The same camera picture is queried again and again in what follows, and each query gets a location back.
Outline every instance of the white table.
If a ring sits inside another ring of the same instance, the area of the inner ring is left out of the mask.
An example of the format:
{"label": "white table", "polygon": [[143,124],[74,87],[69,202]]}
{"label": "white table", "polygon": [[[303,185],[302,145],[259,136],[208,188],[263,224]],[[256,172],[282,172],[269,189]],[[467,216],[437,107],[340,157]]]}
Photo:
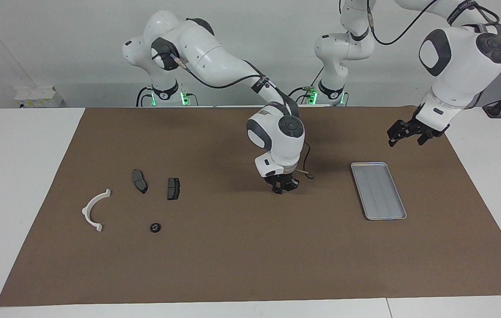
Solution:
{"label": "white table", "polygon": [[[83,112],[0,109],[0,292]],[[463,111],[447,137],[501,228],[501,119]],[[0,317],[35,316],[498,318],[501,296],[0,308]]]}

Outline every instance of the rectangular tray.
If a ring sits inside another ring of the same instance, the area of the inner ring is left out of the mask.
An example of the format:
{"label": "rectangular tray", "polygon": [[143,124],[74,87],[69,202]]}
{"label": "rectangular tray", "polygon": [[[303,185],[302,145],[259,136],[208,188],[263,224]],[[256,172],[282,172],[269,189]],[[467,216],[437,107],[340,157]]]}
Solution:
{"label": "rectangular tray", "polygon": [[352,163],[358,194],[369,220],[403,220],[406,210],[386,163]]}

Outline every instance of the brown table mat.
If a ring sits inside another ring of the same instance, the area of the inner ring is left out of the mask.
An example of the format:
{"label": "brown table mat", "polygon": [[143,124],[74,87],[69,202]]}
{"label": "brown table mat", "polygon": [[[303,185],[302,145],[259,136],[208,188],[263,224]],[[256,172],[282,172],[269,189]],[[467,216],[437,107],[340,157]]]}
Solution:
{"label": "brown table mat", "polygon": [[[87,109],[0,306],[501,295],[501,231],[447,138],[387,144],[413,110],[302,109],[315,180],[275,195],[256,109]],[[408,219],[364,217],[355,161],[388,163]],[[98,233],[81,209],[105,189]]]}

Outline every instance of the gray tray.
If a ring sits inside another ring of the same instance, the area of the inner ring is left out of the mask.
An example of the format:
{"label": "gray tray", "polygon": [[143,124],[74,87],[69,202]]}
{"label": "gray tray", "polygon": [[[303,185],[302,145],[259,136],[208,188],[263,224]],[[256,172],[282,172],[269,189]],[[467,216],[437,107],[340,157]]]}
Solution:
{"label": "gray tray", "polygon": [[369,220],[403,220],[406,210],[386,163],[352,163],[351,169]]}

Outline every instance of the white curved object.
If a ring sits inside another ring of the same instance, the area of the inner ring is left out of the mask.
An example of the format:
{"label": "white curved object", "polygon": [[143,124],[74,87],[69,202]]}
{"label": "white curved object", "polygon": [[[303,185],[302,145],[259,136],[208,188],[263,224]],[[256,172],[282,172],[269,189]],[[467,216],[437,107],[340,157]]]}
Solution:
{"label": "white curved object", "polygon": [[89,213],[91,212],[91,208],[96,203],[98,203],[101,199],[105,199],[106,197],[109,197],[110,195],[111,195],[111,190],[107,189],[107,191],[105,191],[104,193],[98,194],[95,197],[93,197],[93,199],[91,199],[91,201],[89,201],[89,203],[85,206],[85,208],[83,208],[81,210],[81,214],[83,214],[85,216],[85,220],[87,221],[87,223],[95,226],[95,229],[97,230],[97,232],[101,232],[103,225],[93,222],[89,217]]}

